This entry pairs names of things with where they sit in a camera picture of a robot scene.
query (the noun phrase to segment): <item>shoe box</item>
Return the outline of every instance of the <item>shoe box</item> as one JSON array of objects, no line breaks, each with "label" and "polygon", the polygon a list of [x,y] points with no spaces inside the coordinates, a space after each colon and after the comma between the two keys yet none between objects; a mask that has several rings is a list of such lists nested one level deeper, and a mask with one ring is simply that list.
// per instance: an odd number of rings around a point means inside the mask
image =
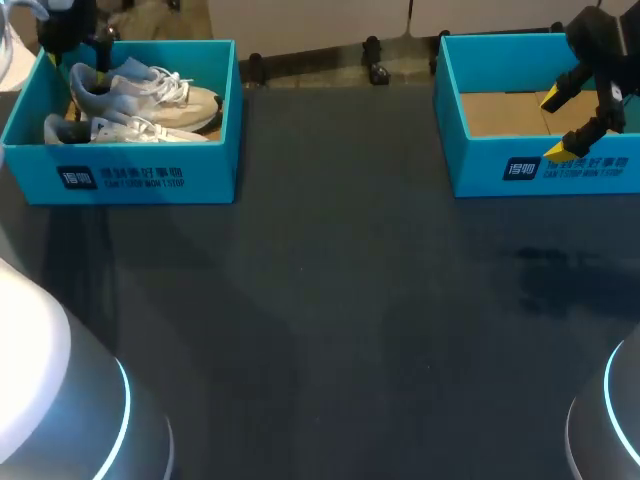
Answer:
[{"label": "shoe box", "polygon": [[233,41],[116,42],[112,65],[133,57],[194,79],[223,100],[220,128],[202,143],[44,145],[47,115],[69,118],[69,68],[95,65],[81,46],[55,68],[41,52],[7,122],[5,160],[31,205],[219,204],[234,200],[242,85]]},{"label": "shoe box", "polygon": [[457,197],[640,192],[640,99],[625,106],[622,135],[609,132],[587,158],[544,154],[598,106],[593,82],[554,114],[540,108],[577,60],[564,34],[443,37],[434,106]]}]

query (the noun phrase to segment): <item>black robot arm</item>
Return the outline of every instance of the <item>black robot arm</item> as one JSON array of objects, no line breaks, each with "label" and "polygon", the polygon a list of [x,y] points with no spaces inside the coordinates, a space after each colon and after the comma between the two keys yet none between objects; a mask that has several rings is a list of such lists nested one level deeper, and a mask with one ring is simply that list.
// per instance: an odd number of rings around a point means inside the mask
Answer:
[{"label": "black robot arm", "polygon": [[38,42],[60,63],[63,53],[76,49],[81,43],[96,51],[96,68],[106,72],[111,68],[111,47],[117,32],[100,18],[95,0],[48,0],[45,5],[48,20],[38,20]]},{"label": "black robot arm", "polygon": [[599,106],[582,128],[567,133],[545,154],[560,163],[586,156],[608,130],[623,133],[624,99],[640,87],[640,1],[621,17],[586,7],[566,28],[579,64],[558,77],[541,107],[556,112],[593,77]]}]

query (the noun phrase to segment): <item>glowing blue light ring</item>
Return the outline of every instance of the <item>glowing blue light ring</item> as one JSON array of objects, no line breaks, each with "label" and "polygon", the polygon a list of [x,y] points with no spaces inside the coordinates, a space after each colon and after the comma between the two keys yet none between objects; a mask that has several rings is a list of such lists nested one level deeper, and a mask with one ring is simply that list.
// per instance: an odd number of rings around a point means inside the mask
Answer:
[{"label": "glowing blue light ring", "polygon": [[122,379],[124,380],[124,415],[122,417],[122,425],[120,425],[120,432],[116,437],[116,443],[113,444],[113,448],[111,449],[111,452],[109,452],[109,456],[102,464],[102,467],[100,467],[100,470],[98,470],[98,473],[96,473],[96,476],[93,477],[93,480],[102,480],[107,474],[120,451],[120,447],[124,441],[124,436],[127,434],[127,427],[129,426],[129,416],[131,415],[131,390],[129,389],[129,379],[127,378],[127,374],[124,372],[124,368],[122,368],[122,364],[117,358],[116,362],[118,362],[120,372],[122,373]]},{"label": "glowing blue light ring", "polygon": [[609,395],[609,374],[611,372],[611,364],[613,363],[613,357],[616,356],[616,353],[618,353],[618,350],[620,349],[621,346],[622,346],[622,343],[618,345],[616,349],[613,351],[613,353],[611,354],[611,357],[609,357],[609,361],[607,362],[607,368],[605,368],[604,370],[604,401],[607,404],[607,412],[609,412],[609,418],[611,419],[611,424],[613,425],[613,429],[618,434],[618,438],[622,442],[622,445],[624,445],[624,448],[627,450],[627,452],[629,452],[629,455],[631,455],[631,458],[633,458],[635,462],[640,466],[640,455],[636,453],[636,451],[631,446],[631,443],[629,442],[625,434],[622,432],[622,428],[620,428],[620,424],[616,419],[616,415],[615,413],[613,413],[613,406],[611,405],[611,396]]}]

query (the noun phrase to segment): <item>sneaker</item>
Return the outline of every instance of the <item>sneaker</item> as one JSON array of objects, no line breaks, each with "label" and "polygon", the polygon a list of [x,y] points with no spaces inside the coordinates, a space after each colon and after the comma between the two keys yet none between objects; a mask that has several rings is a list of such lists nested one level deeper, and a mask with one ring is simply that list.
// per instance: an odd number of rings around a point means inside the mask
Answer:
[{"label": "sneaker", "polygon": [[70,122],[51,114],[44,121],[46,145],[78,143],[172,143],[207,142],[197,133],[184,132],[153,124],[140,117],[111,113],[111,121],[95,117],[91,121]]},{"label": "sneaker", "polygon": [[222,114],[222,99],[214,92],[192,86],[178,73],[147,67],[132,58],[109,72],[103,82],[96,70],[83,63],[75,64],[69,76],[71,95],[89,117],[115,110],[194,132],[215,123]]}]

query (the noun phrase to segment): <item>dark tabletop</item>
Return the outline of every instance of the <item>dark tabletop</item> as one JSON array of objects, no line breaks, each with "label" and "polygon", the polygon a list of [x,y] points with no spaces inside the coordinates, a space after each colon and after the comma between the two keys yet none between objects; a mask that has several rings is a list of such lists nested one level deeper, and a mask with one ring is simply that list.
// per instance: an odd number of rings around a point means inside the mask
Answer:
[{"label": "dark tabletop", "polygon": [[31,208],[0,248],[168,412],[181,478],[568,480],[640,313],[640,197],[455,200],[427,88],[247,93],[232,206]]}]

